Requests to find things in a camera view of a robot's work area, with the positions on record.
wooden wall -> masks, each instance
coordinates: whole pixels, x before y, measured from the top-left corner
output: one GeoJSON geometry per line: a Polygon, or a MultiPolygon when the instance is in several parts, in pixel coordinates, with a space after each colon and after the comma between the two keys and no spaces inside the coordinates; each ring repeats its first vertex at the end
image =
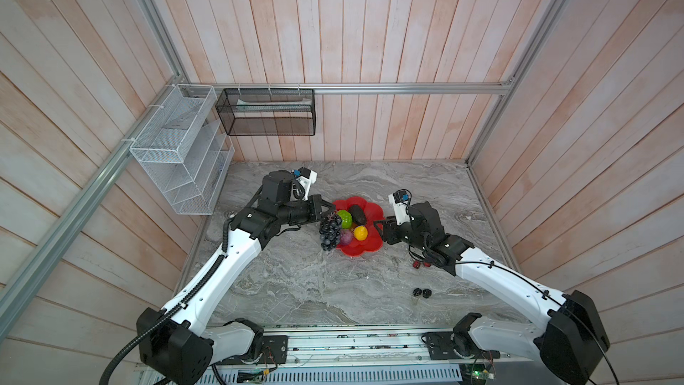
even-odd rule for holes
{"type": "MultiPolygon", "coordinates": [[[[550,0],[155,0],[194,82],[508,80],[550,0]]],[[[323,96],[245,160],[465,158],[492,96],[323,96]]]]}
{"type": "MultiPolygon", "coordinates": [[[[172,70],[136,0],[0,0],[0,15],[4,287],[172,70]]],[[[0,345],[0,381],[95,383],[172,295],[197,223],[131,164],[0,345]]]]}
{"type": "Polygon", "coordinates": [[[593,297],[623,382],[684,378],[683,71],[684,0],[572,0],[474,164],[523,272],[593,297]]]}

marble tabletop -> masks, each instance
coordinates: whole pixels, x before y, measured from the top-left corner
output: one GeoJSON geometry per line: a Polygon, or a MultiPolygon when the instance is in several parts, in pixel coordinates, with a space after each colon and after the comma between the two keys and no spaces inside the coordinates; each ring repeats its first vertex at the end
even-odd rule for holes
{"type": "MultiPolygon", "coordinates": [[[[354,195],[392,215],[387,195],[408,189],[414,202],[430,201],[445,231],[463,236],[503,262],[465,166],[456,161],[233,163],[218,205],[191,264],[192,274],[216,250],[227,214],[240,210],[270,171],[308,167],[318,173],[312,193],[333,201],[354,195]]],[[[393,324],[452,327],[468,312],[523,321],[509,305],[480,287],[436,267],[413,268],[405,244],[385,244],[357,258],[320,248],[318,228],[273,238],[237,278],[211,323],[245,317],[261,325],[393,324]],[[413,289],[429,288],[429,299],[413,289]]]]}

black wire basket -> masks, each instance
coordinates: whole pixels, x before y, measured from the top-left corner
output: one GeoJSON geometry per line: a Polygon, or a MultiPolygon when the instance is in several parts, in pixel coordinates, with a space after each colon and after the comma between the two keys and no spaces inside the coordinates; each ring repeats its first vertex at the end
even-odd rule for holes
{"type": "Polygon", "coordinates": [[[312,89],[226,88],[216,111],[231,136],[316,134],[312,89]]]}

robotic arm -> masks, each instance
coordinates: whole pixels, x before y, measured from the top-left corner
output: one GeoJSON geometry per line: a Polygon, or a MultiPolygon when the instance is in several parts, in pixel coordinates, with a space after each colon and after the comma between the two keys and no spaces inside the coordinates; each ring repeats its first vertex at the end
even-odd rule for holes
{"type": "MultiPolygon", "coordinates": [[[[316,177],[307,168],[266,175],[247,206],[226,221],[221,245],[197,275],[161,310],[147,308],[140,315],[138,337],[110,362],[100,385],[108,384],[116,365],[136,345],[143,363],[178,385],[196,383],[208,366],[234,355],[258,360],[263,329],[257,324],[246,319],[218,328],[207,328],[207,324],[237,276],[271,238],[335,211],[335,205],[320,195],[309,195],[316,177]],[[284,225],[290,227],[281,230],[284,225]]],[[[543,361],[571,385],[586,383],[610,346],[588,296],[578,291],[565,295],[545,287],[491,259],[470,241],[445,233],[438,212],[429,202],[412,205],[409,191],[397,191],[389,201],[395,216],[374,223],[383,241],[408,243],[411,256],[474,282],[532,322],[493,321],[470,313],[448,339],[431,340],[431,333],[425,335],[431,353],[441,351],[448,359],[453,353],[473,358],[481,351],[504,351],[543,361]]]]}

red plate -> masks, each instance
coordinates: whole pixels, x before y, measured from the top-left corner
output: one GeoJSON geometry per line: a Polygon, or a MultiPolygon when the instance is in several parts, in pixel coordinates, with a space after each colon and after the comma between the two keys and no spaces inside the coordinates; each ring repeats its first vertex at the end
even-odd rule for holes
{"type": "Polygon", "coordinates": [[[382,247],[382,239],[378,234],[378,230],[373,226],[373,222],[375,220],[384,220],[382,208],[373,202],[364,200],[360,196],[352,196],[346,200],[333,201],[333,203],[338,210],[348,210],[352,205],[361,207],[366,215],[366,229],[368,229],[368,237],[365,240],[359,241],[354,238],[348,245],[344,247],[338,245],[337,248],[350,257],[360,256],[365,252],[377,252],[382,247]]]}

